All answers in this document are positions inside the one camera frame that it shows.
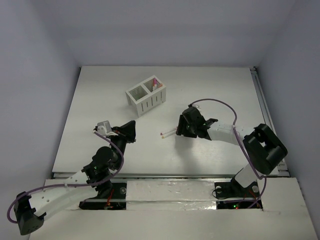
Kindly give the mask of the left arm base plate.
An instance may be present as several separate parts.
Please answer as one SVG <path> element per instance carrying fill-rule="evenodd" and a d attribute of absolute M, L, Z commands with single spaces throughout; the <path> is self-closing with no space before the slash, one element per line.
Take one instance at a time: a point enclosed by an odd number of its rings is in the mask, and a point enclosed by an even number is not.
<path fill-rule="evenodd" d="M 127 183 L 114 182 L 110 193 L 102 197 L 100 195 L 83 200 L 79 203 L 78 207 L 81 210 L 126 210 L 127 201 Z"/>

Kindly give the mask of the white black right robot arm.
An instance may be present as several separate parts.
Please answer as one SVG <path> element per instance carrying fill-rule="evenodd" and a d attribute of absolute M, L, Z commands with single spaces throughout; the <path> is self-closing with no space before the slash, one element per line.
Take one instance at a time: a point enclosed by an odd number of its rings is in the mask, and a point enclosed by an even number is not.
<path fill-rule="evenodd" d="M 288 154 L 285 145 L 268 125 L 239 127 L 214 118 L 205 119 L 193 106 L 179 116 L 176 135 L 220 141 L 239 146 L 244 151 L 248 164 L 230 181 L 215 183 L 214 192 L 219 200 L 243 198 L 258 179 L 269 175 Z"/>

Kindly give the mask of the magenta capped white marker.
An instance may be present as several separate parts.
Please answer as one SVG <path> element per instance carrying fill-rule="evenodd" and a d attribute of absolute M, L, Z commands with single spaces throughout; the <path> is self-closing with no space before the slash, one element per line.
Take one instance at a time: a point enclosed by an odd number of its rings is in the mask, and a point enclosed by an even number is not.
<path fill-rule="evenodd" d="M 155 85 L 155 87 L 156 87 L 155 89 L 157 89 L 157 79 L 156 78 L 153 79 L 152 85 Z"/>

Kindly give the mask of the yellow capped white marker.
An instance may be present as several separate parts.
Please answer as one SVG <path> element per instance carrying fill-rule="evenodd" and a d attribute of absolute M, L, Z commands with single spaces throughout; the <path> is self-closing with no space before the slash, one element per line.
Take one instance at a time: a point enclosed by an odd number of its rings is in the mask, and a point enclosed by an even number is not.
<path fill-rule="evenodd" d="M 175 134 L 176 134 L 176 131 L 166 132 L 166 133 L 163 133 L 163 134 L 161 135 L 161 138 L 162 138 L 162 139 L 165 139 L 165 138 L 168 138 L 168 137 L 170 137 L 170 136 L 172 136 L 172 135 L 175 135 Z"/>

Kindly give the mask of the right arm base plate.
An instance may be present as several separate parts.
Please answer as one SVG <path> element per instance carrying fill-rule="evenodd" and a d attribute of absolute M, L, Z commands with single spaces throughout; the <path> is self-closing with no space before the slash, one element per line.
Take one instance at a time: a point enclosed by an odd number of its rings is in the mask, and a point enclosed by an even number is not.
<path fill-rule="evenodd" d="M 230 198 L 244 199 L 245 197 L 253 197 L 250 193 L 253 191 L 253 187 L 257 188 L 257 192 L 259 193 L 259 187 L 256 181 L 247 187 L 242 187 L 235 181 L 218 181 L 214 183 L 214 190 L 212 193 L 218 200 L 226 200 Z"/>

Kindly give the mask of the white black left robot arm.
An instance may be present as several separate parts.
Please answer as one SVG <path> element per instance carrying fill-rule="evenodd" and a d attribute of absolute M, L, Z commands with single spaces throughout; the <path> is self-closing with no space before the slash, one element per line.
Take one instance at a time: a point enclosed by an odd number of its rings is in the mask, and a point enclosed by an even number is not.
<path fill-rule="evenodd" d="M 37 231 L 46 220 L 72 205 L 111 195 L 111 180 L 124 165 L 126 146 L 136 141 L 136 121 L 112 127 L 106 120 L 99 122 L 93 133 L 107 141 L 108 145 L 100 147 L 89 164 L 63 183 L 38 187 L 17 195 L 11 208 L 22 236 Z"/>

